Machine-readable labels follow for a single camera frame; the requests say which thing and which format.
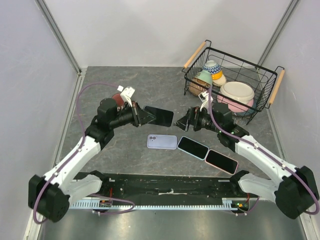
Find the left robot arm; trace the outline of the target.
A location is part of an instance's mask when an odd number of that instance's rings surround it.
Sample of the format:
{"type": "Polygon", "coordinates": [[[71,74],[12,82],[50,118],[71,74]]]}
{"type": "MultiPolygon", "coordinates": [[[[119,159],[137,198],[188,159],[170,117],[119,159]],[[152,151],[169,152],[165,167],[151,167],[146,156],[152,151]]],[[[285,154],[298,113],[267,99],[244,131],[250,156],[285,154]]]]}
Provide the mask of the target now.
{"type": "Polygon", "coordinates": [[[40,224],[37,214],[54,223],[60,221],[75,202],[91,194],[106,196],[110,185],[98,171],[74,182],[74,177],[95,155],[101,152],[114,137],[114,130],[131,124],[141,127],[155,120],[155,116],[140,108],[137,102],[125,103],[118,109],[112,98],[105,98],[97,108],[84,136],[71,152],[43,176],[34,175],[28,183],[28,206],[33,210],[33,220],[40,224]]]}

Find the lavender phone case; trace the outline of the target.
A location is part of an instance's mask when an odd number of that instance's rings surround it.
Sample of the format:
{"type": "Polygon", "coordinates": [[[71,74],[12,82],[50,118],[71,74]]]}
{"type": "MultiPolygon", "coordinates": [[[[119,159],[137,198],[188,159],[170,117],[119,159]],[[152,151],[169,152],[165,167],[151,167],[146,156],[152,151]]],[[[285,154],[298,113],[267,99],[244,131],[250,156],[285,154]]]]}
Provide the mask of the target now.
{"type": "Polygon", "coordinates": [[[178,139],[175,135],[150,134],[146,146],[149,149],[175,150],[178,139]]]}

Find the blue-edged black phone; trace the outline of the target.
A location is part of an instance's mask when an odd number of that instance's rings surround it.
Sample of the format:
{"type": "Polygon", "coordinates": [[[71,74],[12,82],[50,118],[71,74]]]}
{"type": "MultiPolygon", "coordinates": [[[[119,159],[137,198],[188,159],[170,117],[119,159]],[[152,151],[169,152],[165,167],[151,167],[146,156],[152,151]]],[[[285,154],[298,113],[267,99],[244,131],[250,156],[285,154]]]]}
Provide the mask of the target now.
{"type": "Polygon", "coordinates": [[[149,124],[162,127],[170,127],[172,125],[173,111],[152,106],[145,106],[143,110],[155,116],[155,119],[150,121],[149,124]]]}

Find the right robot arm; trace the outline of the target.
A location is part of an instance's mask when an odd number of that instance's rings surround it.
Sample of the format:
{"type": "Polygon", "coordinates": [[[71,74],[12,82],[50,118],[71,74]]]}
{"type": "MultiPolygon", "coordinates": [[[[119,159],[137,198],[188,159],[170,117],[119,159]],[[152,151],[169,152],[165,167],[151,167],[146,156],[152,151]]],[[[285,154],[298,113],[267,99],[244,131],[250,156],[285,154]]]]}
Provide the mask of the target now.
{"type": "Polygon", "coordinates": [[[204,109],[190,107],[174,125],[185,132],[189,128],[195,132],[201,129],[215,132],[223,146],[243,156],[268,176],[265,179],[241,171],[229,184],[233,196],[250,193],[262,197],[275,203],[290,219],[302,213],[319,213],[320,196],[313,171],[307,166],[297,167],[286,162],[263,147],[247,130],[234,123],[227,104],[216,103],[204,109]]]}

